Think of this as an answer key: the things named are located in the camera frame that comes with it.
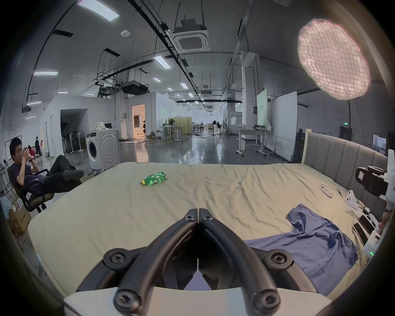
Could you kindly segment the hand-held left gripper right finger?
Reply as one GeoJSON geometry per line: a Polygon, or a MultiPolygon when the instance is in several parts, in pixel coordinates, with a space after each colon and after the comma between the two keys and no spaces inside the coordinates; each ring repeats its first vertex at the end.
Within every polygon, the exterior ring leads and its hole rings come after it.
{"type": "Polygon", "coordinates": [[[282,302],[278,287],[318,293],[289,252],[250,247],[207,209],[199,209],[199,231],[203,279],[211,290],[240,288],[249,315],[277,312],[282,302]]]}

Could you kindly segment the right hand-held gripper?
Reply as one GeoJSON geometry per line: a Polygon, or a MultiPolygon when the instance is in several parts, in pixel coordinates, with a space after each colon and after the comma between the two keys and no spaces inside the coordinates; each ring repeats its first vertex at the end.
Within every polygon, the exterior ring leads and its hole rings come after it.
{"type": "Polygon", "coordinates": [[[387,172],[384,169],[368,166],[358,167],[355,171],[356,181],[372,195],[384,195],[386,210],[395,206],[395,153],[388,150],[387,172]]]}

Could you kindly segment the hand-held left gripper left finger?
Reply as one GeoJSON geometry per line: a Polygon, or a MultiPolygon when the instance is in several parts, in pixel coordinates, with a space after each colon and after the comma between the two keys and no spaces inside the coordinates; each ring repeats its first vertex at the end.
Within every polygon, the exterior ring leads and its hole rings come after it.
{"type": "Polygon", "coordinates": [[[154,287],[184,290],[197,270],[189,253],[198,228],[198,210],[163,231],[146,247],[108,250],[77,292],[116,287],[112,305],[123,315],[146,315],[154,287]]]}

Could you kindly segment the person's right hand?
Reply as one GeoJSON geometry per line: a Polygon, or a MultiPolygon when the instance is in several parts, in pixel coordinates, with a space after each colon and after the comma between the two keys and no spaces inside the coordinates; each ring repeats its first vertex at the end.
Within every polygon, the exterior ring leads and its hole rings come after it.
{"type": "Polygon", "coordinates": [[[382,219],[379,222],[378,230],[377,230],[379,235],[382,235],[383,231],[386,229],[386,226],[388,226],[388,223],[391,219],[392,213],[393,213],[393,210],[385,210],[383,212],[382,219]]]}

